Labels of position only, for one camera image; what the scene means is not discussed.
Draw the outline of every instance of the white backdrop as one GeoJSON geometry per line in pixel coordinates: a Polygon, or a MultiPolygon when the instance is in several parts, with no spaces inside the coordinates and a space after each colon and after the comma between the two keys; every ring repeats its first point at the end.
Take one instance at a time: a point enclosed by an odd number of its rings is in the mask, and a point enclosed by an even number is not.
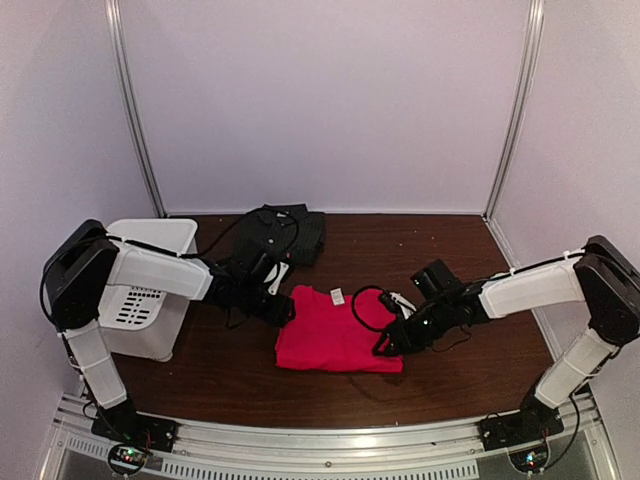
{"type": "Polygon", "coordinates": [[[86,218],[152,216],[102,2],[0,4],[0,479],[35,478],[77,384],[40,312],[44,262],[86,218]]]}
{"type": "MultiPolygon", "coordinates": [[[[547,2],[538,69],[496,219],[522,263],[603,234],[640,266],[640,8],[547,2]]],[[[586,308],[546,310],[566,348],[586,308]]],[[[638,478],[640,342],[593,382],[624,479],[638,478]]]]}
{"type": "Polygon", "coordinates": [[[529,2],[122,2],[170,213],[480,213],[529,2]]]}

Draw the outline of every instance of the white tag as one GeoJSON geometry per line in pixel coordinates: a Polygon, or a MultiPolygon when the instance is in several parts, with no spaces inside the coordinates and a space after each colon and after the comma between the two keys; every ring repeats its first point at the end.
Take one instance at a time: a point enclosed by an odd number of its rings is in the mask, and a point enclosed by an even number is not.
{"type": "Polygon", "coordinates": [[[335,288],[329,292],[331,294],[331,300],[334,305],[344,305],[344,296],[342,296],[342,289],[335,288]]]}

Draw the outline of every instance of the black folded clothing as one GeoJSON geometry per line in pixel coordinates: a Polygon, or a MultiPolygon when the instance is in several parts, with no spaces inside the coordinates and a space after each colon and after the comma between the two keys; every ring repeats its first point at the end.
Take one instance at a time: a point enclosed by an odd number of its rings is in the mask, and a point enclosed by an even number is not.
{"type": "Polygon", "coordinates": [[[234,253],[252,242],[278,260],[286,260],[292,265],[312,266],[324,245],[324,213],[309,212],[305,204],[265,207],[274,211],[252,213],[238,224],[234,253]],[[295,221],[275,210],[287,213],[298,222],[298,237],[288,251],[285,249],[296,233],[295,221]]]}

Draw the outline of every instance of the wood grain surface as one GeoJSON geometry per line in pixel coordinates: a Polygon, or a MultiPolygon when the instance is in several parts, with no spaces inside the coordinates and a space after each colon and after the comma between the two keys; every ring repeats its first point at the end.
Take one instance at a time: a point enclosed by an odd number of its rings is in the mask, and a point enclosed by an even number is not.
{"type": "MultiPolygon", "coordinates": [[[[234,217],[198,217],[204,247],[234,217]]],[[[213,252],[230,251],[224,242],[213,252]]],[[[401,292],[418,304],[409,277],[442,258],[463,281],[504,271],[480,217],[329,215],[324,252],[297,270],[299,284],[352,294],[366,284],[401,292]]],[[[446,353],[405,357],[398,375],[295,372],[275,367],[278,330],[252,319],[224,328],[215,307],[192,303],[168,363],[116,355],[139,410],[178,418],[264,427],[407,425],[517,408],[551,357],[530,313],[471,327],[470,341],[446,353]]],[[[463,338],[452,331],[436,345],[463,338]]]]}

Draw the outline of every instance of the folded red shirt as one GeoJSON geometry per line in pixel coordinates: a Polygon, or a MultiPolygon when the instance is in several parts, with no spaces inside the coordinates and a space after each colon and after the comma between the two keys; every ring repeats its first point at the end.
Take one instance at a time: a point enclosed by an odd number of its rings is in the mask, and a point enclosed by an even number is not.
{"type": "MultiPolygon", "coordinates": [[[[378,300],[379,292],[363,292],[356,300],[358,315],[383,328],[394,320],[378,300]]],[[[351,312],[351,295],[334,305],[330,295],[311,287],[293,290],[296,318],[282,330],[276,343],[276,365],[292,370],[328,372],[402,372],[402,357],[376,357],[371,349],[378,333],[364,328],[351,312]]]]}

